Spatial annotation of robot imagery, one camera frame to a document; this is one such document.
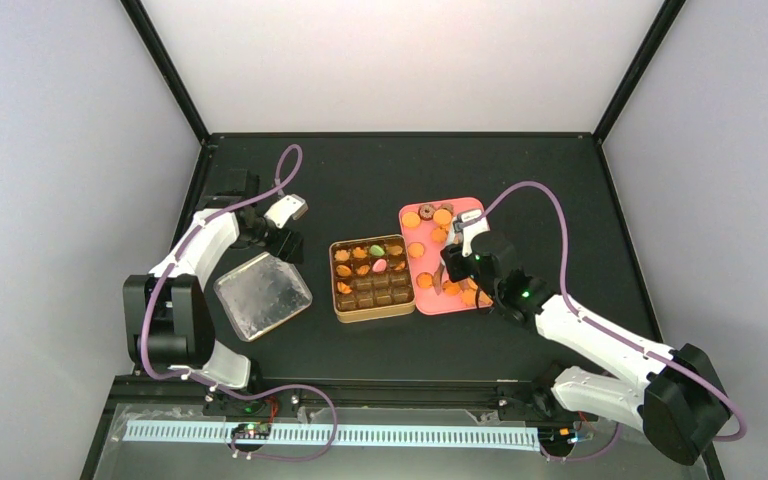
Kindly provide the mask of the gold cookie tin box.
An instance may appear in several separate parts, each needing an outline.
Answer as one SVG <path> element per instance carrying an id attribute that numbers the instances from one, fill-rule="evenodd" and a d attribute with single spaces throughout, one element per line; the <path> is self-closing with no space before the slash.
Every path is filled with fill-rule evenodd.
<path id="1" fill-rule="evenodd" d="M 386 249 L 383 257 L 369 254 L 370 245 L 380 244 Z M 368 252 L 365 259 L 351 259 L 347 262 L 336 262 L 334 253 L 346 249 L 351 253 L 355 247 L 363 247 Z M 372 265 L 383 258 L 387 261 L 387 269 L 376 273 Z M 383 235 L 370 238 L 338 241 L 329 246 L 329 266 L 331 274 L 331 298 L 333 309 L 339 322 L 344 324 L 358 323 L 377 319 L 385 319 L 408 315 L 416 310 L 415 291 L 408 268 L 407 244 L 404 237 L 398 234 Z M 390 268 L 392 262 L 403 260 L 406 268 L 394 271 Z M 335 269 L 338 265 L 346 265 L 352 269 L 348 277 L 339 276 Z M 358 276 L 356 269 L 361 265 L 370 265 L 367 275 Z M 351 286 L 348 295 L 339 294 L 336 284 L 342 281 Z"/>

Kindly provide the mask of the green round macaron cookie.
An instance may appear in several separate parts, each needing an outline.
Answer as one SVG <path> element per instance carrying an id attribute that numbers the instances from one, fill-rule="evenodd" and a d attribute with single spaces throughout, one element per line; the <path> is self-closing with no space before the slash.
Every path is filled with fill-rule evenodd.
<path id="1" fill-rule="evenodd" d="M 386 249 L 380 244 L 370 245 L 368 248 L 368 252 L 370 255 L 374 257 L 383 257 L 386 255 Z"/>

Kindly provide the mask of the orange cookie second row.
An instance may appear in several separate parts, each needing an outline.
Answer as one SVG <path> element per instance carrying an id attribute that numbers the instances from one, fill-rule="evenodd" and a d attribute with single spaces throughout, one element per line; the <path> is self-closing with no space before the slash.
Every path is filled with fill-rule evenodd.
<path id="1" fill-rule="evenodd" d="M 352 274 L 352 269 L 346 265 L 338 265 L 335 271 L 341 277 L 348 277 Z"/>

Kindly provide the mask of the orange cookie third row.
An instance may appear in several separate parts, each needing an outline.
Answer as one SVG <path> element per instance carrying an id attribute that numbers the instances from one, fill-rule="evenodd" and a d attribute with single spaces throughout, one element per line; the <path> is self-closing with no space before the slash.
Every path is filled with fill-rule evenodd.
<path id="1" fill-rule="evenodd" d="M 336 291 L 342 295 L 348 295 L 352 292 L 352 288 L 349 284 L 342 281 L 338 281 L 336 284 Z"/>

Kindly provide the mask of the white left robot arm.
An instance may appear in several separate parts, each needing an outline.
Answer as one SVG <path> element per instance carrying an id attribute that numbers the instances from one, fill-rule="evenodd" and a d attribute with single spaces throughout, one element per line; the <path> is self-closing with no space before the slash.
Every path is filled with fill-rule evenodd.
<path id="1" fill-rule="evenodd" d="M 249 171 L 228 189 L 202 196 L 189 227 L 147 274 L 123 285 L 128 352 L 151 378 L 193 379 L 214 389 L 244 390 L 252 361 L 218 341 L 205 288 L 229 249 L 260 247 L 282 262 L 304 258 L 303 236 L 289 228 L 307 202 L 279 185 L 259 190 Z"/>

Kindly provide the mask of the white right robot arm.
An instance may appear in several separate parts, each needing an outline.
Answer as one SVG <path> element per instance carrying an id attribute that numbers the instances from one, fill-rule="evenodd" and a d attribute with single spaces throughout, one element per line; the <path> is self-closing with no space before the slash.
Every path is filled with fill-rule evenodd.
<path id="1" fill-rule="evenodd" d="M 570 366 L 529 392 L 532 410 L 593 413 L 641 432 L 668 459 L 690 466 L 735 412 L 709 356 L 634 334 L 526 274 L 511 242 L 485 231 L 454 233 L 441 250 L 454 282 L 471 280 L 506 320 L 563 345 L 601 367 Z"/>

